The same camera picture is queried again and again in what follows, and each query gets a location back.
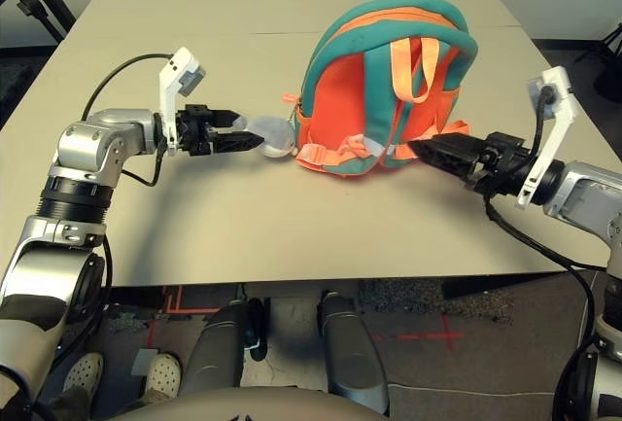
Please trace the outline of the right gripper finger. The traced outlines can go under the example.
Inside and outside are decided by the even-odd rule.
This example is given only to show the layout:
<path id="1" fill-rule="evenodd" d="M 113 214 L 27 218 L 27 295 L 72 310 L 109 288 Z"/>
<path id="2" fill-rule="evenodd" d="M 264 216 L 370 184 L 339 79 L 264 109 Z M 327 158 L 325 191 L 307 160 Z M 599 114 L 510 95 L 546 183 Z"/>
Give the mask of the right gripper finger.
<path id="1" fill-rule="evenodd" d="M 467 134 L 443 133 L 410 141 L 408 146 L 416 155 L 478 155 L 483 151 L 485 143 L 482 139 Z"/>
<path id="2" fill-rule="evenodd" d="M 474 188 L 478 182 L 475 166 L 480 160 L 480 145 L 411 145 L 423 163 L 460 178 Z"/>

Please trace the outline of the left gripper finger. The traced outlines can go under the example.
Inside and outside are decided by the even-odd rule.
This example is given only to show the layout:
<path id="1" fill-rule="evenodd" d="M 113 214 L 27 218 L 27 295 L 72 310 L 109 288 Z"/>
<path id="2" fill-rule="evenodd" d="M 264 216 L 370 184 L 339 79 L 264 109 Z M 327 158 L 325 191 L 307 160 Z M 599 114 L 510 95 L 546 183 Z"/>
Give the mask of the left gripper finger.
<path id="1" fill-rule="evenodd" d="M 242 116 L 231 110 L 211 110 L 208 121 L 215 128 L 242 129 Z"/>
<path id="2" fill-rule="evenodd" d="M 217 133 L 212 142 L 213 152 L 236 153 L 247 152 L 259 147 L 264 142 L 264 138 L 249 131 L 233 131 L 228 133 Z"/>

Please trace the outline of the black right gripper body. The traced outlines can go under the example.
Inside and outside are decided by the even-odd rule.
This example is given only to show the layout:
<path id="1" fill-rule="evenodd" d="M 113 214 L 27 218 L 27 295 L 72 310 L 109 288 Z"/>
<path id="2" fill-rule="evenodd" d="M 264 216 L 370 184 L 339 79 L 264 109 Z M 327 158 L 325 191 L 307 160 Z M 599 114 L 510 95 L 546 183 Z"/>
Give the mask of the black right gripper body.
<path id="1" fill-rule="evenodd" d="M 517 196 L 533 164 L 525 140 L 493 132 L 475 143 L 476 163 L 468 174 L 468 187 L 480 194 Z"/>

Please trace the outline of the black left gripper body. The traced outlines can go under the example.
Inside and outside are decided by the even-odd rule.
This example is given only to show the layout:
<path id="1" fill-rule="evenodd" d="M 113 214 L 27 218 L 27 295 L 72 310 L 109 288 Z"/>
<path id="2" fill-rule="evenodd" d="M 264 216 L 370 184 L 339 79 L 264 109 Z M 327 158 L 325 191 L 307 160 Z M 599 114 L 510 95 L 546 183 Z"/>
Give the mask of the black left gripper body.
<path id="1" fill-rule="evenodd" d="M 178 148 L 191 157 L 212 154 L 213 112 L 203 104 L 187 104 L 176 113 Z"/>

